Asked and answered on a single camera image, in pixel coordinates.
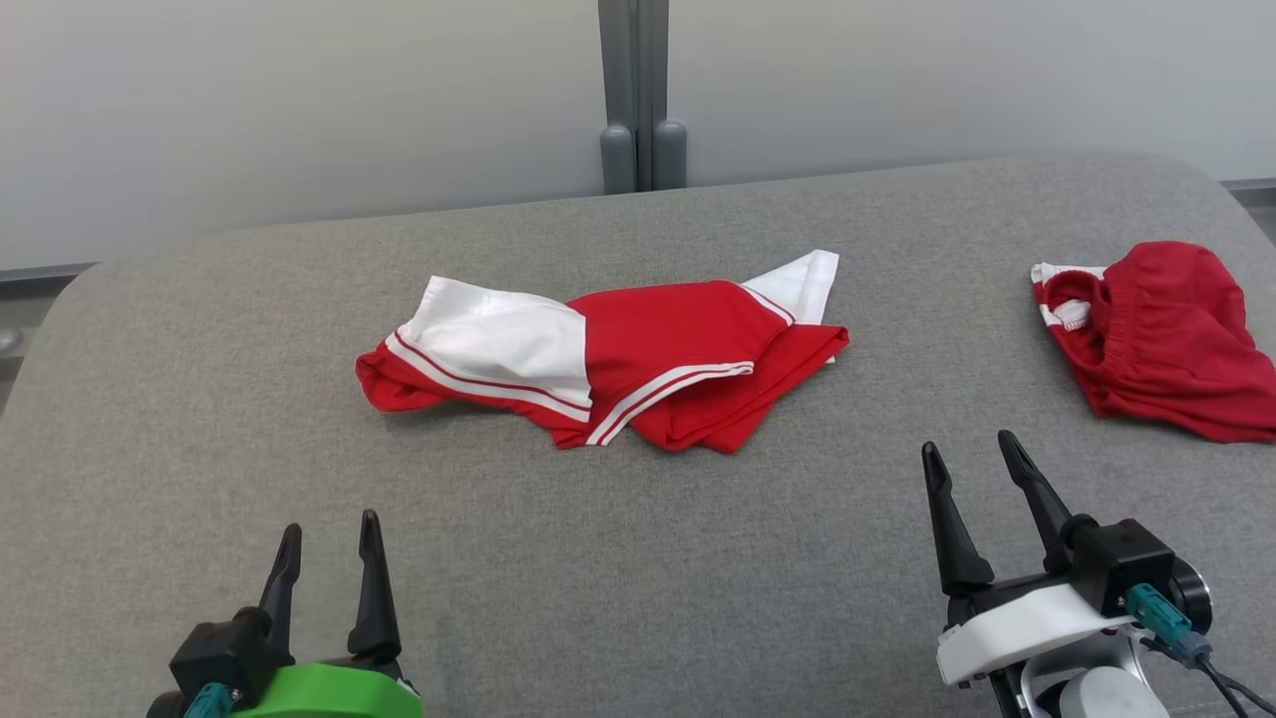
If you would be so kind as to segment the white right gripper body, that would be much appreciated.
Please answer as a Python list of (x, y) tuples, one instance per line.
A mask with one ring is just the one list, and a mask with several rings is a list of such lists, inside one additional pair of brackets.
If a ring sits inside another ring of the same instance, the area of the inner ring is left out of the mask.
[(1104, 616), (1064, 576), (1034, 575), (994, 583), (940, 582), (948, 617), (937, 644), (947, 686), (1031, 662), (1053, 650), (1076, 650), (1099, 664), (1138, 676), (1128, 613)]

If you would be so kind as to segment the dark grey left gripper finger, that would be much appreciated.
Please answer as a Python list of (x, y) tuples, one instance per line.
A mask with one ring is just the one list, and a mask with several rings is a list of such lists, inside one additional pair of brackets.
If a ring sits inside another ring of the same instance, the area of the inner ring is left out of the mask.
[(347, 650), (361, 662), (396, 662), (402, 650), (396, 596), (380, 519), (374, 510), (362, 510), (357, 553), (362, 576)]
[(285, 528), (258, 603), (259, 610), (269, 619), (267, 645), (281, 661), (293, 661), (290, 650), (291, 608), (293, 585), (300, 575), (302, 539), (299, 524)]

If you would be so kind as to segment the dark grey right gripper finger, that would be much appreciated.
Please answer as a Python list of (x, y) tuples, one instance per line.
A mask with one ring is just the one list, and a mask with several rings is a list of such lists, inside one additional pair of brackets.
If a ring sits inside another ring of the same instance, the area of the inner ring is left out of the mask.
[(991, 564), (975, 547), (952, 497), (951, 473), (934, 443), (923, 445), (921, 460), (940, 590), (956, 598), (991, 585), (995, 576)]
[(1018, 437), (1009, 429), (1000, 429), (998, 445), (1012, 482), (1025, 494), (1034, 525), (1045, 552), (1042, 569), (1050, 575), (1071, 571), (1071, 551), (1062, 531), (1072, 513), (1058, 496)]

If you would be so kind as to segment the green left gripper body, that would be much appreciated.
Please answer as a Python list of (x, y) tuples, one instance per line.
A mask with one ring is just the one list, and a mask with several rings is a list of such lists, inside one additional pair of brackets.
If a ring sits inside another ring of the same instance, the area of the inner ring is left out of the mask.
[(424, 717), (398, 662), (315, 662), (277, 671), (260, 701), (236, 717)]

